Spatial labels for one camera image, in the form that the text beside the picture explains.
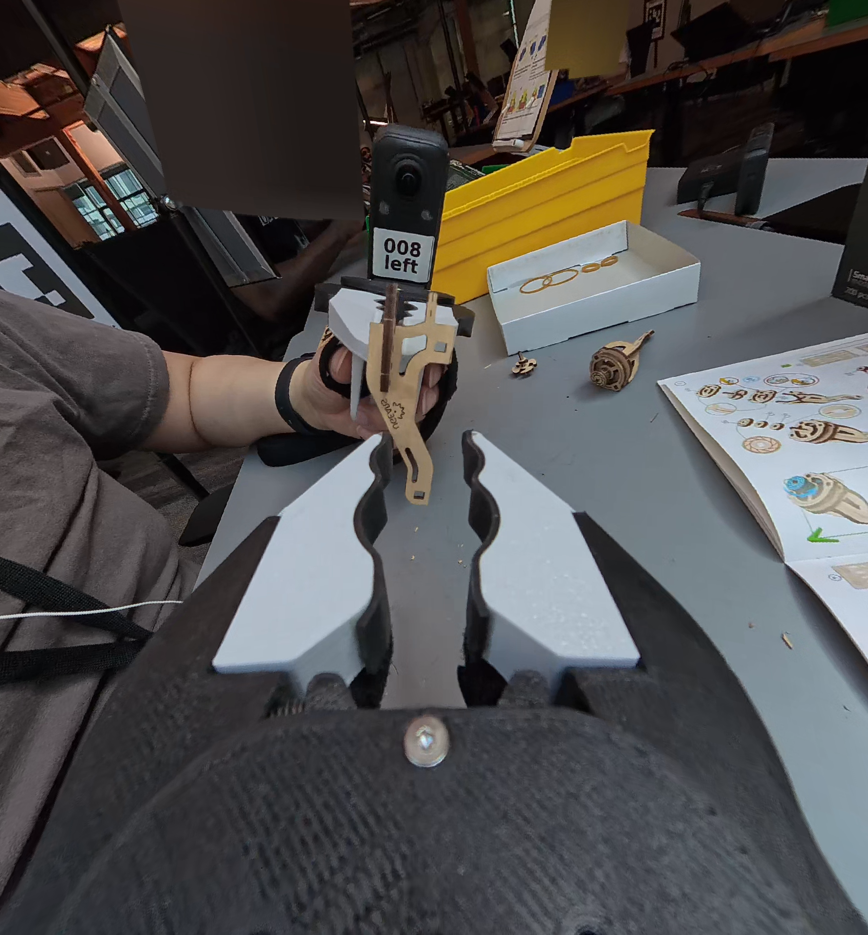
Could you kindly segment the black and white marker board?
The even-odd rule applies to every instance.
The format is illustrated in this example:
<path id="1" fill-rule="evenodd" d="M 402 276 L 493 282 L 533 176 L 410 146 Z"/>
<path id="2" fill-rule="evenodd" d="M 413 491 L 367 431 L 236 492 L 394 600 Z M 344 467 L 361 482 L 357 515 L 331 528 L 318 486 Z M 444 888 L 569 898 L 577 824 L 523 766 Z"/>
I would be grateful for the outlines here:
<path id="1" fill-rule="evenodd" d="M 93 291 L 73 249 L 1 164 L 0 289 L 123 327 Z"/>

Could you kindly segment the white cardboard box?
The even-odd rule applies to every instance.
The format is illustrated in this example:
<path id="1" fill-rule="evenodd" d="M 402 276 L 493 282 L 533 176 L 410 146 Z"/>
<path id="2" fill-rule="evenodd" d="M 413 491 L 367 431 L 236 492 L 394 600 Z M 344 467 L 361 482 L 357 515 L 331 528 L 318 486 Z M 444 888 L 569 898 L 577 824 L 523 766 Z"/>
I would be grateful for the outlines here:
<path id="1" fill-rule="evenodd" d="M 487 269 L 508 355 L 697 302 L 701 263 L 628 221 Z"/>

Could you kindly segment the standing instruction poster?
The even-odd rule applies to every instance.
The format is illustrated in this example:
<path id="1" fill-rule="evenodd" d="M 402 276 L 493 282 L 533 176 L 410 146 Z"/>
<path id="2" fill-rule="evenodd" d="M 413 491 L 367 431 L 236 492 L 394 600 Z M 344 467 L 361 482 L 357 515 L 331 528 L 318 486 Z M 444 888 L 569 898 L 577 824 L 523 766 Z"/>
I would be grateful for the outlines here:
<path id="1" fill-rule="evenodd" d="M 510 73 L 492 146 L 528 152 L 537 143 L 557 71 L 546 65 L 551 1 L 535 1 Z"/>

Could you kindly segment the black device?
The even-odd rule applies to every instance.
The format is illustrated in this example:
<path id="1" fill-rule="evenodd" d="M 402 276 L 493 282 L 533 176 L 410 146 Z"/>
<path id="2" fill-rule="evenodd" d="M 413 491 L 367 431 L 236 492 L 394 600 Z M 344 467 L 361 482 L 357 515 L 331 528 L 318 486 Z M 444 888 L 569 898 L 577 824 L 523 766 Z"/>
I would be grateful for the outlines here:
<path id="1" fill-rule="evenodd" d="M 764 190 L 774 123 L 756 126 L 741 151 L 734 214 L 755 216 Z"/>
<path id="2" fill-rule="evenodd" d="M 699 201 L 704 188 L 708 188 L 708 197 L 735 193 L 741 165 L 742 147 L 693 161 L 678 182 L 676 203 Z"/>

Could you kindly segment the thin wooden sheet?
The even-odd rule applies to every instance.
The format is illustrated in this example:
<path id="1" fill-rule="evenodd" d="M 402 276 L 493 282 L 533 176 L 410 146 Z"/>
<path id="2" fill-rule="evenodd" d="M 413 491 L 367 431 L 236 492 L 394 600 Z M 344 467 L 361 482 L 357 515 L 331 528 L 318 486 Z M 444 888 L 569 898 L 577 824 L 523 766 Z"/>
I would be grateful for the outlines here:
<path id="1" fill-rule="evenodd" d="M 756 230 L 774 230 L 771 224 L 760 218 L 747 215 L 736 215 L 734 213 L 728 212 L 713 211 L 705 208 L 688 208 L 680 211 L 678 216 L 708 221 L 716 224 L 726 224 Z"/>

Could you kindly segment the person's left hand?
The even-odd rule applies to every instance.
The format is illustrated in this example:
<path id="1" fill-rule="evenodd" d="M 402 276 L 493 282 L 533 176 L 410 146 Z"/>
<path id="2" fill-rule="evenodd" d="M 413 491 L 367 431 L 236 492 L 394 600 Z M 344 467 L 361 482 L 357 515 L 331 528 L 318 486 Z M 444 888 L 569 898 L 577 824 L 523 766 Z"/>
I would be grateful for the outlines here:
<path id="1" fill-rule="evenodd" d="M 363 399 L 355 417 L 351 417 L 350 397 L 339 395 L 323 383 L 319 357 L 315 354 L 292 379 L 290 400 L 299 417 L 311 427 L 351 438 L 367 439 L 388 432 L 387 423 L 371 397 Z M 444 371 L 445 366 L 439 364 L 425 367 L 415 411 L 416 423 L 421 423 L 438 403 Z"/>

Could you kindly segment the dark green box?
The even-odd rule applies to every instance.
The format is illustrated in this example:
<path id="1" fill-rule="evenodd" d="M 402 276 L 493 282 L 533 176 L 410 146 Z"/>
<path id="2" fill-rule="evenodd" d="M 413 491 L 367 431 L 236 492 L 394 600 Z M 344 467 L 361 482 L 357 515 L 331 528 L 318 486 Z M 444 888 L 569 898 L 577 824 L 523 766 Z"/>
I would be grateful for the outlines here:
<path id="1" fill-rule="evenodd" d="M 486 166 L 483 168 L 475 168 L 469 165 L 466 165 L 457 160 L 450 160 L 448 165 L 447 181 L 445 185 L 445 190 L 447 192 L 454 191 L 455 189 L 467 184 L 471 181 L 476 181 L 483 179 L 494 172 L 504 168 L 502 165 L 493 165 Z"/>

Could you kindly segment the narrow wooden plate part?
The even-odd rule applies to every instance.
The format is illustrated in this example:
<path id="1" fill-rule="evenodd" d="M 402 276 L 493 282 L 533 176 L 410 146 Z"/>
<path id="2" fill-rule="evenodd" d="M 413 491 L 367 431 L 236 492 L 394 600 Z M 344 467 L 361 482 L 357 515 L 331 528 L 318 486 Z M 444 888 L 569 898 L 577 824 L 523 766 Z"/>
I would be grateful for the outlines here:
<path id="1" fill-rule="evenodd" d="M 380 393 L 386 394 L 390 389 L 393 342 L 397 325 L 397 311 L 399 307 L 399 287 L 395 282 L 386 285 L 384 304 L 381 317 L 381 358 L 379 365 Z"/>

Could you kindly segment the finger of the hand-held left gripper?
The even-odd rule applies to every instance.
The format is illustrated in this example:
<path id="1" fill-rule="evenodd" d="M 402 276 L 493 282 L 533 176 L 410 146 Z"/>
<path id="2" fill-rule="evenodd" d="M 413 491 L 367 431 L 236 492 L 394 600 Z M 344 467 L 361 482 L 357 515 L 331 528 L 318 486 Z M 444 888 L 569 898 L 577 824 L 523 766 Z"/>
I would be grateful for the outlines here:
<path id="1" fill-rule="evenodd" d="M 433 349 L 437 352 L 445 352 L 448 347 L 452 348 L 458 334 L 458 321 L 453 312 L 453 299 L 449 296 L 437 296 L 436 324 L 438 326 L 449 327 L 451 337 L 448 342 L 441 339 L 433 341 Z M 401 351 L 399 374 L 404 375 L 409 361 L 423 351 L 428 344 L 426 335 L 430 332 L 430 327 L 425 324 L 427 300 L 407 300 L 398 299 L 398 308 L 395 313 L 396 325 L 402 328 L 413 329 L 407 337 L 397 337 L 394 343 L 394 349 Z"/>
<path id="2" fill-rule="evenodd" d="M 359 411 L 379 416 L 375 395 L 382 389 L 383 306 L 380 296 L 348 288 L 329 301 L 328 324 L 334 336 L 350 352 L 351 376 L 344 395 L 350 415 Z"/>

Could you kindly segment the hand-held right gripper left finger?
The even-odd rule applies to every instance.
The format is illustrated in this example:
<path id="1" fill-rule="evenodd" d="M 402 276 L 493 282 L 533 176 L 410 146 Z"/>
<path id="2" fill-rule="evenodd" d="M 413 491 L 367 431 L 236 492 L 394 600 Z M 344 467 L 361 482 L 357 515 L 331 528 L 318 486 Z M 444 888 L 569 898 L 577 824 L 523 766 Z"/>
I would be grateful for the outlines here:
<path id="1" fill-rule="evenodd" d="M 374 436 L 281 511 L 213 657 L 216 672 L 281 672 L 301 693 L 331 674 L 358 707 L 381 705 L 393 634 L 374 543 L 392 467 L 392 438 Z"/>

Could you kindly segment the yellow plastic bin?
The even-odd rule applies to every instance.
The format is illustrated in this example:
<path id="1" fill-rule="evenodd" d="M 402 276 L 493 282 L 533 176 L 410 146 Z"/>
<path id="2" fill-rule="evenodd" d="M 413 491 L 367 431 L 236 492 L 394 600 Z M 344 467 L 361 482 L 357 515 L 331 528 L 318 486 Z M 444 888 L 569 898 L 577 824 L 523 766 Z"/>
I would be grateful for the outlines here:
<path id="1" fill-rule="evenodd" d="M 653 130 L 593 134 L 446 193 L 432 287 L 466 302 L 487 269 L 618 221 L 641 220 Z"/>

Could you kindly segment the open instruction booklet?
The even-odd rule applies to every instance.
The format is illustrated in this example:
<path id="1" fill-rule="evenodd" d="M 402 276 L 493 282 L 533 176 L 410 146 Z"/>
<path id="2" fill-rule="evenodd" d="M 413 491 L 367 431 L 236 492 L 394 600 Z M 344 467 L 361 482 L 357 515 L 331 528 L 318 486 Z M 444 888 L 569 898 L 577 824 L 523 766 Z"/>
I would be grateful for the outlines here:
<path id="1" fill-rule="evenodd" d="M 868 334 L 659 386 L 868 663 Z"/>

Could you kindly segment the wooden lever part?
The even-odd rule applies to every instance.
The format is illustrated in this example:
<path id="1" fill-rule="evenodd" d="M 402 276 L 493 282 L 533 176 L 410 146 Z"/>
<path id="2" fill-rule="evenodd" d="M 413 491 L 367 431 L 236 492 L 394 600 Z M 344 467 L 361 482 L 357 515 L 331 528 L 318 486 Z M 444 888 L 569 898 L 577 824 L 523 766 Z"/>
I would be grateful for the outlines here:
<path id="1" fill-rule="evenodd" d="M 386 427 L 393 438 L 393 443 L 406 464 L 406 499 L 416 506 L 425 506 L 429 503 L 434 470 L 433 460 L 425 446 L 418 424 L 415 422 L 418 394 L 425 367 L 429 364 L 448 366 L 451 363 L 454 348 L 454 345 L 452 348 L 448 347 L 445 352 L 437 352 L 433 349 L 434 340 L 439 338 L 448 342 L 451 337 L 449 327 L 436 324 L 437 296 L 436 293 L 427 295 L 425 324 L 430 327 L 430 332 L 426 335 L 427 347 L 409 361 L 404 375 L 399 374 L 401 351 L 394 349 L 394 343 L 397 337 L 407 337 L 413 329 L 396 325 L 390 389 L 386 394 L 375 395 L 375 401 L 387 423 Z"/>

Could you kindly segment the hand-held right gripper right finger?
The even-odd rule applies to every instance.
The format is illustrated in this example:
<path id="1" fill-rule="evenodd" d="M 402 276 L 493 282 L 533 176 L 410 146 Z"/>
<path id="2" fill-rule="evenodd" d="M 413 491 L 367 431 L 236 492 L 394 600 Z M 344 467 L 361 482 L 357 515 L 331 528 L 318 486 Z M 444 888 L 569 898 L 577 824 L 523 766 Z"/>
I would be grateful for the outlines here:
<path id="1" fill-rule="evenodd" d="M 555 696 L 571 669 L 632 670 L 640 654 L 566 501 L 485 436 L 462 438 L 470 562 L 462 695 L 498 703 L 520 673 Z"/>

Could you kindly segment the wooden gear assembly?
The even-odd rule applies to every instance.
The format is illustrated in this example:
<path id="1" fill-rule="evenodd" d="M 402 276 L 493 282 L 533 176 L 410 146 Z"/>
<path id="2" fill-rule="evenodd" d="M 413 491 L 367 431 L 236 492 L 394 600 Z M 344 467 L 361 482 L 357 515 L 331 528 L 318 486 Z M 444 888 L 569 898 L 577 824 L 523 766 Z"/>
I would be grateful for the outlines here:
<path id="1" fill-rule="evenodd" d="M 635 378 L 640 349 L 653 334 L 650 330 L 635 341 L 617 340 L 600 348 L 591 357 L 591 383 L 608 391 L 623 390 Z"/>

